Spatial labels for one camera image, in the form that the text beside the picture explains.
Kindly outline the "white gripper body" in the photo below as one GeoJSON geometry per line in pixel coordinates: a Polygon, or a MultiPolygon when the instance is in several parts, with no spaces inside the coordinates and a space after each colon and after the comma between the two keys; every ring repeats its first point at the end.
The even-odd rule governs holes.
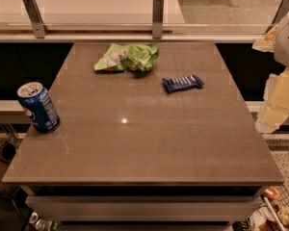
{"type": "Polygon", "coordinates": [[[281,19],[276,28],[275,60],[289,66],[289,13],[281,19]]]}

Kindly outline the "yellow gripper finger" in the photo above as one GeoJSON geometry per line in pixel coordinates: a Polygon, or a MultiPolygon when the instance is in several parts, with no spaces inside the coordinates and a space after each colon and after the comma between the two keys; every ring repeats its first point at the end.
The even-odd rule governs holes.
{"type": "Polygon", "coordinates": [[[289,117],[289,67],[279,75],[269,75],[263,99],[255,128],[259,133],[273,133],[289,117]]]}
{"type": "Polygon", "coordinates": [[[275,51],[275,41],[276,41],[276,29],[277,26],[274,26],[270,29],[265,36],[258,39],[253,45],[252,49],[261,51],[261,52],[271,52],[275,51]]]}

